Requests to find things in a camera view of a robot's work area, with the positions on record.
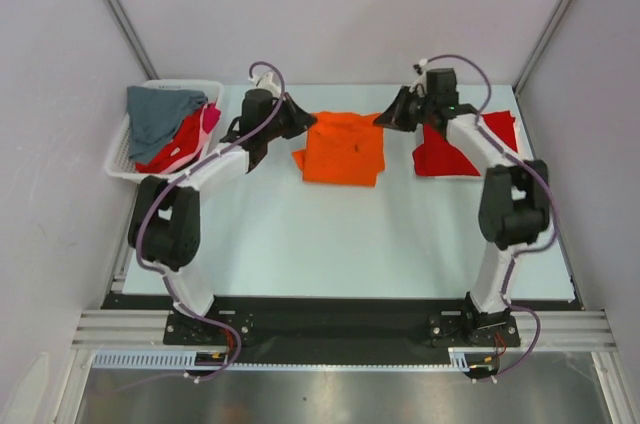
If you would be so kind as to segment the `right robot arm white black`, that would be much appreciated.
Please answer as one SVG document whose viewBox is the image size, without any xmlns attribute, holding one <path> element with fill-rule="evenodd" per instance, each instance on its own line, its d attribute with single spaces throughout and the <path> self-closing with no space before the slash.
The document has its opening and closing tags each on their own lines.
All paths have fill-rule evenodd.
<svg viewBox="0 0 640 424">
<path fill-rule="evenodd" d="M 418 125 L 435 131 L 460 151 L 483 178 L 478 223 L 486 248 L 478 277 L 467 293 L 460 331 L 473 345 L 484 345 L 510 317 L 510 281 L 518 258 L 532 252 L 551 223 L 548 168 L 524 161 L 486 125 L 481 112 L 462 104 L 452 68 L 428 69 L 400 88 L 390 107 L 374 120 L 378 127 L 412 132 Z"/>
</svg>

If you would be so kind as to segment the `orange t shirt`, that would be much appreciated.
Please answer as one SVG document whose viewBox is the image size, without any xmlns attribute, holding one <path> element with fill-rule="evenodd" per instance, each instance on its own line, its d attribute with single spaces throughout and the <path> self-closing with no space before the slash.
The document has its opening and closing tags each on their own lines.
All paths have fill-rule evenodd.
<svg viewBox="0 0 640 424">
<path fill-rule="evenodd" d="M 384 129 L 374 124 L 378 114 L 323 111 L 314 117 L 305 148 L 292 153 L 303 181 L 375 187 L 385 170 Z"/>
</svg>

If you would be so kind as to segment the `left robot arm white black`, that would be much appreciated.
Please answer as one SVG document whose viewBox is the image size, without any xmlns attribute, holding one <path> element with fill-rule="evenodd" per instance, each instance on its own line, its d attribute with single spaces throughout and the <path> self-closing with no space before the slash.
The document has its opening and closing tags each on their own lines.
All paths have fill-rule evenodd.
<svg viewBox="0 0 640 424">
<path fill-rule="evenodd" d="M 209 312 L 214 291 L 196 263 L 202 204 L 214 191 L 254 170 L 272 141 L 298 137 L 316 123 L 289 93 L 276 96 L 251 89 L 240 115 L 203 161 L 172 180 L 148 176 L 139 185 L 128 244 L 138 265 L 161 277 L 173 307 L 188 316 L 185 329 L 197 342 L 210 343 L 221 331 L 220 318 Z"/>
</svg>

